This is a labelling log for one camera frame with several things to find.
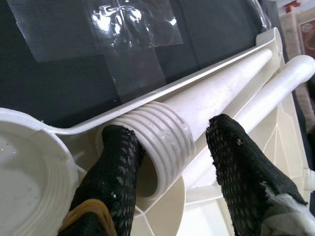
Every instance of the dark surface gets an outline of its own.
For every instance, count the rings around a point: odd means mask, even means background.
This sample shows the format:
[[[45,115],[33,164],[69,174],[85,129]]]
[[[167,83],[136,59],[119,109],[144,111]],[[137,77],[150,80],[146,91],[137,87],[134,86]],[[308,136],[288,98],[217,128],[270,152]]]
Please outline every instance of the dark surface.
[[[218,184],[239,235],[260,235],[261,223],[269,208],[262,183],[276,195],[287,193],[306,205],[293,181],[268,160],[240,124],[229,116],[212,118],[206,138]]]
[[[250,2],[170,0],[184,44],[154,48],[166,82],[253,47],[262,27]],[[0,13],[0,107],[66,128],[121,105],[106,56],[37,63],[6,0]]]
[[[77,188],[70,210],[87,199],[104,202],[115,223],[117,236],[131,232],[136,202],[137,171],[143,151],[133,131],[122,126],[104,128],[106,147]],[[105,236],[94,213],[87,213],[58,236]]]

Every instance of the clear plastic film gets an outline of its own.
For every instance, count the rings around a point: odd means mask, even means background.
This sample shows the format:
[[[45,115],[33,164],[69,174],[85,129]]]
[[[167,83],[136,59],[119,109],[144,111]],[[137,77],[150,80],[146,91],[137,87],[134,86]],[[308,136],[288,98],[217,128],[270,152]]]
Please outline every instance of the clear plastic film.
[[[34,58],[103,54],[121,101],[166,84],[154,47],[183,43],[168,0],[7,0]]]
[[[261,21],[261,25],[263,27],[263,31],[269,30],[271,29],[271,22],[268,18],[268,16],[266,15],[266,13],[263,11],[263,9],[261,8],[260,3],[258,2],[258,0],[251,0],[252,4],[255,7],[256,13],[259,15],[260,21]]]

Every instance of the black mesh glove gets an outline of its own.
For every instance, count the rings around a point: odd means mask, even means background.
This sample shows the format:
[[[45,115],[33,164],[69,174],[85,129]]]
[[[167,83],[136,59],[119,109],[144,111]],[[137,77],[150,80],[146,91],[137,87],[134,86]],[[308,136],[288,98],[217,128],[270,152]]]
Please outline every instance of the black mesh glove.
[[[271,206],[267,186],[275,195],[288,194],[306,205],[296,185],[267,159],[240,124],[229,116],[212,118],[206,138],[235,235],[260,235],[261,223]]]
[[[104,151],[77,188],[70,210],[87,199],[108,207],[117,236],[130,235],[136,201],[137,172],[143,151],[133,131],[110,125],[102,133]],[[83,215],[58,236],[106,236],[94,213]]]

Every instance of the yellow strap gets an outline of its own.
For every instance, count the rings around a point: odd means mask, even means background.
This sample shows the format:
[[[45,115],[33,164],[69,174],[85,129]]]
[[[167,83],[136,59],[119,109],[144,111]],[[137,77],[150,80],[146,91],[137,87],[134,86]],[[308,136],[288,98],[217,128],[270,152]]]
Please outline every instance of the yellow strap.
[[[98,221],[108,236],[117,236],[114,221],[109,213],[107,206],[98,199],[88,199],[70,211],[63,220],[63,225],[59,232],[68,228],[74,222],[82,217],[82,215],[92,212],[97,215]]]

